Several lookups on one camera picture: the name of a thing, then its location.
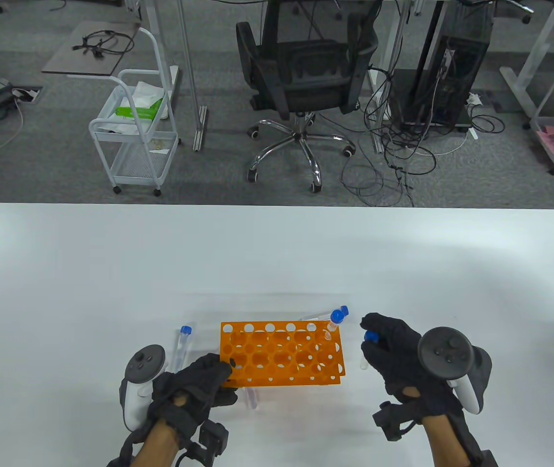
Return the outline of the person's right hand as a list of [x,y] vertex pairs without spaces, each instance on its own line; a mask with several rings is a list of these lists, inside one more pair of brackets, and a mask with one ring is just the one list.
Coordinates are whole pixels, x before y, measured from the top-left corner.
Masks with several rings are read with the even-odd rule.
[[360,325],[379,336],[377,343],[364,340],[361,350],[383,377],[389,395],[401,403],[420,400],[419,418],[463,414],[461,403],[446,381],[430,374],[420,363],[417,347],[421,334],[403,320],[379,313],[366,314]]

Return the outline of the person's left hand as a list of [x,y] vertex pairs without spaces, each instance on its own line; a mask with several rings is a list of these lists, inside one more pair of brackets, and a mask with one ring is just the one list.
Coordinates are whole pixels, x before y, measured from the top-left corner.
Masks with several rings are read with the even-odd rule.
[[224,385],[230,376],[232,365],[213,353],[201,356],[181,371],[164,372],[152,382],[148,420],[162,419],[177,427],[183,422],[202,425],[212,408],[237,402],[237,389]]

